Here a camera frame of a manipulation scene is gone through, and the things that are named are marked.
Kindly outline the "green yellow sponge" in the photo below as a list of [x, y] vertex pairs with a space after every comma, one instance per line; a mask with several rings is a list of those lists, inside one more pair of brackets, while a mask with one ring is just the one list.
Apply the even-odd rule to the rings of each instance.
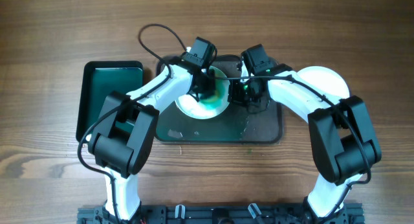
[[208, 91], [199, 95], [199, 102], [210, 105], [222, 102], [223, 92], [220, 90]]

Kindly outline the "white plate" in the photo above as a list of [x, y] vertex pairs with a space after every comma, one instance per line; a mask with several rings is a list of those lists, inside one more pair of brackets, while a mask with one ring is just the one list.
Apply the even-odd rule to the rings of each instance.
[[223, 92], [222, 102], [218, 104], [205, 105], [196, 102], [190, 95], [182, 95], [176, 99], [175, 104], [180, 111], [191, 118], [205, 120], [220, 115], [230, 105], [228, 101], [229, 80], [216, 80], [215, 90]]
[[319, 90], [340, 98], [349, 98], [350, 91], [345, 80], [335, 71], [322, 66], [310, 66], [297, 72], [298, 76]]

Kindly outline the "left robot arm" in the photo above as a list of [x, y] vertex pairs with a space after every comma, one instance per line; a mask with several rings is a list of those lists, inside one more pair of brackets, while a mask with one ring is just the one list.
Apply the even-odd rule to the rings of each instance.
[[104, 220], [130, 223], [138, 217], [137, 175], [151, 152], [158, 117], [180, 96], [215, 89], [209, 67], [216, 55], [214, 44], [196, 38], [190, 50], [170, 61], [161, 59], [164, 70], [148, 84], [126, 94], [114, 91], [105, 98], [98, 120], [86, 132], [95, 172], [105, 175], [107, 183]]

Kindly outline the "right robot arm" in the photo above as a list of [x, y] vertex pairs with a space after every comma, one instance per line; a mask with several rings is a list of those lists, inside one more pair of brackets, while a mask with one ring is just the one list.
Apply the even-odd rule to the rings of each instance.
[[267, 94], [308, 124], [319, 176], [304, 200], [303, 221], [336, 218], [352, 187], [369, 183], [372, 166], [382, 158], [366, 104], [333, 70], [310, 66], [294, 71], [269, 57], [261, 44], [242, 52], [240, 70], [240, 77], [231, 80], [231, 101], [247, 105]]

